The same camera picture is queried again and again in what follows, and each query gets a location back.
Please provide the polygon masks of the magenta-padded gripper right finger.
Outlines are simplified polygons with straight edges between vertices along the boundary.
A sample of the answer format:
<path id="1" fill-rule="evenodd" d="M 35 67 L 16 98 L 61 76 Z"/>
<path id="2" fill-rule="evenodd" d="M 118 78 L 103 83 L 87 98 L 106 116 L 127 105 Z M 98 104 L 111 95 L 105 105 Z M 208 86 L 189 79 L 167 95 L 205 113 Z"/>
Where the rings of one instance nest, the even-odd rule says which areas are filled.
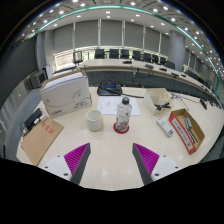
<path id="1" fill-rule="evenodd" d="M 137 143 L 133 144 L 132 153 L 135 157 L 144 185 L 166 177 L 181 169 L 181 167 L 167 155 L 159 155 Z"/>

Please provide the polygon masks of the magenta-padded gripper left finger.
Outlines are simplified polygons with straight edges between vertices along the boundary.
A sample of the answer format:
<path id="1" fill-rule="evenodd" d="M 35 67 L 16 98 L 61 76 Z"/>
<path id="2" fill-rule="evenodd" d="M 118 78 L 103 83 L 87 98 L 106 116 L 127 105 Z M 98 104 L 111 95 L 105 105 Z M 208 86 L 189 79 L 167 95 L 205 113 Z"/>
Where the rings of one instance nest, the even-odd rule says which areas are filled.
<path id="1" fill-rule="evenodd" d="M 42 169 L 79 185 L 90 153 L 90 144 L 86 143 L 65 155 L 56 155 Z"/>

